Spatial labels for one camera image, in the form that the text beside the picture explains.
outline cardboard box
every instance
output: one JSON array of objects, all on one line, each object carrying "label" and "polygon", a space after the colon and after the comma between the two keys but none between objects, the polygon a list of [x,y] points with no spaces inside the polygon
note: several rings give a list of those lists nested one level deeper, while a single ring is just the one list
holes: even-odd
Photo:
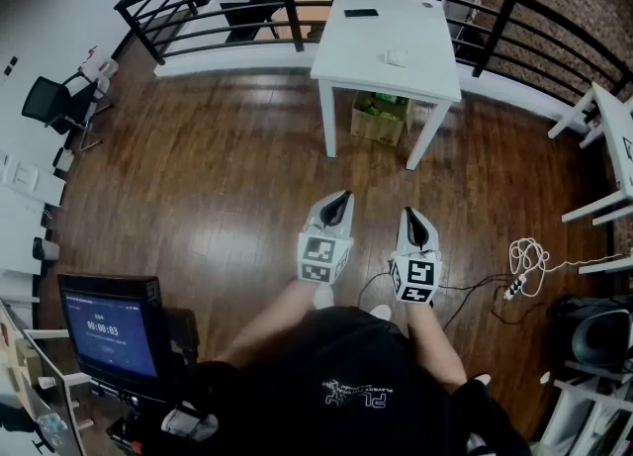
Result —
[{"label": "cardboard box", "polygon": [[[366,99],[371,99],[375,103],[376,108],[381,112],[391,113],[397,117],[397,120],[381,119],[365,113],[363,102]],[[370,92],[359,91],[356,93],[354,104],[352,105],[351,132],[354,136],[366,137],[367,139],[395,146],[398,144],[405,124],[407,124],[407,130],[410,130],[412,120],[410,111],[411,99],[407,99],[404,104],[392,104],[373,99]]]}]

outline coiled white cable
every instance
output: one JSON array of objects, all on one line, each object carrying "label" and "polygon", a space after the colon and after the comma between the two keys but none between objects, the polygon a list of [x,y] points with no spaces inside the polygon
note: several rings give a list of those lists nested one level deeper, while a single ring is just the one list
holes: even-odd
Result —
[{"label": "coiled white cable", "polygon": [[519,284],[519,291],[522,295],[527,296],[528,298],[534,298],[541,291],[541,287],[543,286],[543,279],[545,278],[546,273],[551,273],[552,271],[556,271],[563,266],[575,266],[577,264],[590,264],[592,262],[599,262],[605,259],[612,259],[614,257],[620,257],[624,254],[614,254],[607,255],[605,257],[601,257],[600,259],[590,259],[589,261],[576,261],[570,262],[565,261],[559,264],[558,266],[554,266],[553,268],[547,268],[547,261],[550,258],[550,253],[547,250],[544,250],[541,244],[536,241],[534,238],[520,238],[513,241],[510,244],[510,248],[508,250],[508,258],[510,263],[510,272],[512,275],[519,275],[522,279],[527,277],[527,274],[536,269],[541,270],[541,280],[538,283],[538,289],[535,293],[529,294],[526,293],[523,289],[526,281],[522,280]]}]

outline black t-shirt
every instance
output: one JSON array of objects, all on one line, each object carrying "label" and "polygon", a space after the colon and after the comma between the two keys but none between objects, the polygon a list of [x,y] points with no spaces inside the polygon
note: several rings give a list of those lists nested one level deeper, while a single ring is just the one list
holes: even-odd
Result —
[{"label": "black t-shirt", "polygon": [[462,455],[476,432],[484,443],[473,454],[529,454],[481,383],[447,395],[395,325],[358,309],[310,314],[248,369],[210,362],[200,373],[213,386],[219,429],[210,443],[221,453]]}]

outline textured brown wall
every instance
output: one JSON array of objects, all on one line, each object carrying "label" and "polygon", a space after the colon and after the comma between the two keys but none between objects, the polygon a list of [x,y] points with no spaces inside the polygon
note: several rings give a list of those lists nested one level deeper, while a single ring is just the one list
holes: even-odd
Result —
[{"label": "textured brown wall", "polygon": [[[582,26],[592,36],[599,40],[603,45],[610,49],[618,58],[625,61],[629,67],[633,67],[633,0],[538,0],[539,2],[549,6],[550,8],[565,15],[577,25]],[[483,0],[486,5],[498,7],[500,0]],[[542,16],[527,10],[523,7],[514,9],[512,15],[514,18],[521,20],[527,24],[539,28],[540,30],[550,34],[554,38],[563,41],[568,46],[573,47],[579,53],[586,56],[589,60],[602,67],[614,79],[618,80],[621,76],[620,72],[606,62],[604,58],[596,53],[591,47],[579,40],[568,32],[562,30],[549,20]],[[480,23],[485,24],[486,19],[480,19]],[[556,58],[568,63],[571,67],[579,71],[581,74],[589,77],[591,80],[610,88],[609,83],[599,73],[589,68],[586,64],[579,61],[573,55],[569,54],[562,48],[559,48],[545,40],[535,37],[533,34],[508,25],[504,34],[520,40],[530,46],[537,47]],[[534,55],[522,48],[509,45],[507,43],[499,43],[497,51],[512,55],[521,60],[528,61],[550,74],[572,84],[576,88],[585,91],[588,85],[581,81],[578,77],[560,68],[556,64],[549,62],[542,57]],[[536,83],[557,94],[567,98],[570,101],[577,101],[578,96],[566,88],[535,74],[532,71],[508,64],[498,59],[491,60],[491,67],[510,72],[514,76],[519,76],[526,81]],[[630,90],[626,89],[621,95],[628,96]]]}]

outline black metal railing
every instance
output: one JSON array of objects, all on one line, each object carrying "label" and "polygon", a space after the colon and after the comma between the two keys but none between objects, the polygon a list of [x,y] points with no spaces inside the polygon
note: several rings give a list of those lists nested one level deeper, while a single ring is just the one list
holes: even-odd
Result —
[{"label": "black metal railing", "polygon": [[[297,13],[298,7],[312,7],[312,6],[329,6],[331,1],[297,1],[297,0],[250,0],[248,4],[225,7],[216,11],[210,11],[206,13],[199,13],[196,4],[208,3],[210,0],[178,0],[171,2],[172,0],[163,0],[162,3],[155,7],[152,11],[143,12],[146,6],[152,0],[121,0],[116,6],[116,10],[121,13],[123,18],[128,22],[132,31],[140,39],[140,41],[147,48],[149,53],[155,58],[159,64],[164,63],[164,59],[169,56],[176,56],[185,53],[192,53],[197,51],[207,51],[211,49],[229,47],[229,46],[251,46],[251,45],[270,45],[270,44],[283,44],[292,43],[295,46],[296,51],[303,51],[305,43],[318,43],[318,39],[307,39],[302,36],[301,26],[319,26],[323,24],[323,21],[301,21]],[[633,73],[628,68],[627,64],[620,60],[614,53],[600,43],[596,38],[590,35],[582,27],[576,25],[571,20],[541,4],[536,0],[501,0],[499,9],[490,8],[480,3],[471,3],[465,0],[443,0],[456,4],[467,6],[471,10],[477,10],[485,16],[493,19],[491,25],[484,25],[484,23],[474,24],[470,21],[463,21],[459,19],[447,18],[447,22],[452,25],[461,27],[460,34],[456,36],[452,41],[456,49],[456,60],[460,63],[473,67],[473,76],[479,77],[483,71],[488,71],[494,74],[507,77],[509,79],[518,81],[532,88],[540,90],[552,97],[559,99],[566,104],[572,104],[571,100],[561,95],[554,89],[559,87],[565,89],[569,95],[584,95],[588,86],[592,81],[596,80],[596,77],[603,78],[610,85],[610,92],[617,95],[621,92],[627,83],[633,82]],[[596,54],[601,57],[601,64],[589,59],[588,56],[578,52],[573,47],[567,45],[563,41],[556,37],[543,32],[542,30],[527,24],[513,16],[517,6],[527,8],[532,12],[541,15],[548,21],[552,22],[559,29],[566,33],[566,36],[573,35],[585,46],[590,47]],[[137,8],[132,14],[130,9]],[[288,21],[285,22],[273,22],[271,20],[271,11],[285,8]],[[216,29],[203,30],[193,32],[189,34],[179,35],[178,30],[184,25],[204,19],[210,18],[216,15],[241,15],[250,12],[259,11],[264,16],[263,21],[258,22],[246,22],[237,25],[231,25],[228,27],[220,27]],[[512,37],[508,33],[508,25],[519,27],[529,33],[530,37],[534,40],[545,40],[561,48],[566,54],[567,58],[572,57],[575,60],[572,67],[569,63],[561,60],[556,56],[553,51],[547,52],[540,49],[533,44],[525,43],[521,40]],[[290,39],[279,39],[276,28],[278,27],[290,27],[292,37]],[[223,32],[235,32],[244,29],[258,30],[263,28],[270,28],[273,33],[274,39],[272,40],[255,40],[238,41],[233,43],[219,43],[205,46],[193,46],[189,48],[169,50],[169,46],[180,40],[191,39],[195,37],[208,36],[211,34],[223,33]],[[478,42],[474,43],[471,39],[467,41],[462,33],[467,30],[471,33],[483,35],[478,37]],[[583,82],[584,87],[579,88],[572,83],[572,79],[566,79],[559,75],[553,74],[550,71],[537,67],[532,63],[530,57],[510,56],[506,52],[501,52],[497,49],[497,44],[504,42],[513,46],[522,48],[523,50],[541,57],[550,63],[556,65],[557,68],[563,70],[564,73],[573,75]],[[466,52],[468,56],[461,57],[459,54]],[[491,60],[501,60],[503,67],[517,67],[530,71],[533,74],[540,76],[541,78],[548,80],[547,88],[542,85],[535,84],[529,80],[518,77],[514,71],[499,70],[498,68],[491,67]]]}]

